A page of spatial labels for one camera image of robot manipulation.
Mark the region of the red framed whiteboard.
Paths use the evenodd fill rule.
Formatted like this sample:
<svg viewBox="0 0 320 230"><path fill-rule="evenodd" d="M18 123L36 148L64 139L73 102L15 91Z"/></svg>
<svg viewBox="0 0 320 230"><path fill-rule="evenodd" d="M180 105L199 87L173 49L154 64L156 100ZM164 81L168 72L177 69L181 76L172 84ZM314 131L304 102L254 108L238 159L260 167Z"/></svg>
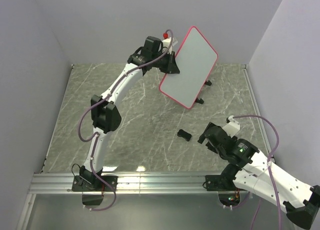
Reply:
<svg viewBox="0 0 320 230"><path fill-rule="evenodd" d="M218 57L200 30L192 26L175 54L180 73L165 74L159 91L183 107L192 108Z"/></svg>

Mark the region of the blue whiteboard eraser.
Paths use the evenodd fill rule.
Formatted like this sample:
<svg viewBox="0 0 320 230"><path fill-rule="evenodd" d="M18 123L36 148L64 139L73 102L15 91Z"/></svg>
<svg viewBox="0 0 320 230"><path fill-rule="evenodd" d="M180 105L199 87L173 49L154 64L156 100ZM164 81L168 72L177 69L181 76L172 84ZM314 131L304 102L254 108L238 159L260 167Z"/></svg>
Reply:
<svg viewBox="0 0 320 230"><path fill-rule="evenodd" d="M192 138L192 135L190 133L184 131L183 129L180 129L177 132L177 136L183 138L187 142L189 142Z"/></svg>

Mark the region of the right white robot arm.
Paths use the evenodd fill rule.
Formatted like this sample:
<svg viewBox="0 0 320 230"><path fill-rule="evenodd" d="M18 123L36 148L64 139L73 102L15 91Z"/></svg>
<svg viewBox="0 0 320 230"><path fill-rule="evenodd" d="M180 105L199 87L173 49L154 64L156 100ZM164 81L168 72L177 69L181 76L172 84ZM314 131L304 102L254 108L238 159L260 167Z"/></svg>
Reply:
<svg viewBox="0 0 320 230"><path fill-rule="evenodd" d="M206 175L207 191L242 189L279 206L287 218L303 229L310 229L320 209L320 187L310 186L290 175L251 142L237 138L240 125L229 121L224 127L210 122L198 142L206 142L228 165L220 175Z"/></svg>

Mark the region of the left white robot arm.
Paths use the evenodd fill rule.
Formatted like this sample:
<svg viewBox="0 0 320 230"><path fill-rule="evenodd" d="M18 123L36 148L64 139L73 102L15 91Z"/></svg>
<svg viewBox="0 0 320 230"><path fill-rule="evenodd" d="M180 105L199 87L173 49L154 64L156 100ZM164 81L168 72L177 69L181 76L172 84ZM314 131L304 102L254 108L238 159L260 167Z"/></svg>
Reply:
<svg viewBox="0 0 320 230"><path fill-rule="evenodd" d="M178 74L179 68L175 60L173 45L174 37L161 40L148 36L142 47L129 56L127 63L115 82L101 95L93 95L87 110L93 124L93 135L88 139L81 137L83 142L91 142L88 156L79 170L84 186L95 191L101 185L103 159L111 134L120 126L122 117L118 105L127 92L147 71L157 68L165 74Z"/></svg>

